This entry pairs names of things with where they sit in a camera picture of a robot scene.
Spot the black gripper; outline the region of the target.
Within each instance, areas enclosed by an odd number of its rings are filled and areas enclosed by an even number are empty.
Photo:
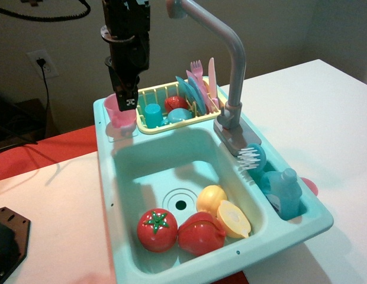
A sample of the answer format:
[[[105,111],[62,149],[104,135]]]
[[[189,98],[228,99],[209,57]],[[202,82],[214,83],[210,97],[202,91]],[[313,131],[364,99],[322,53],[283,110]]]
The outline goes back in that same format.
[[[139,74],[149,68],[149,1],[102,1],[102,39],[110,45],[107,60],[118,109],[137,108]]]

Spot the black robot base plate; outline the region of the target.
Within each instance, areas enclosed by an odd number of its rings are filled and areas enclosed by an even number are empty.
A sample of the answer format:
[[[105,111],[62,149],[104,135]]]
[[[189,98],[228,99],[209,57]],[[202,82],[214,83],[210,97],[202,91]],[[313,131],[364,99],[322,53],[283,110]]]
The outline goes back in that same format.
[[[31,221],[19,213],[0,208],[0,283],[4,283],[26,258]]]

